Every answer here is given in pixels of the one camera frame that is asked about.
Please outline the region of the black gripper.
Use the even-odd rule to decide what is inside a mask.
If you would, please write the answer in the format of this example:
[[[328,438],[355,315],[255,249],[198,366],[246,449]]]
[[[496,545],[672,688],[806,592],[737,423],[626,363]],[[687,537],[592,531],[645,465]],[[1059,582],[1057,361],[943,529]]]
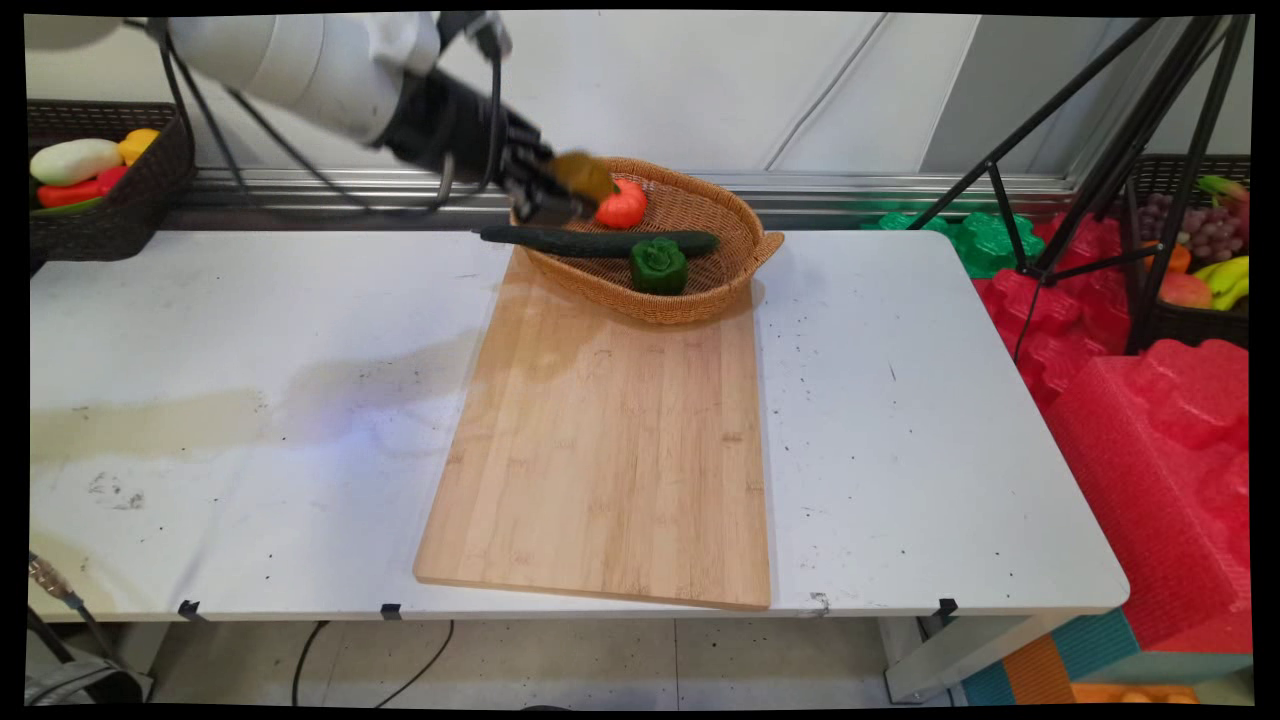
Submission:
[[[554,186],[556,151],[517,111],[443,70],[411,78],[383,146],[401,161],[440,177],[434,202],[453,184],[494,184],[512,197],[517,225],[561,227],[593,217],[593,201]]]

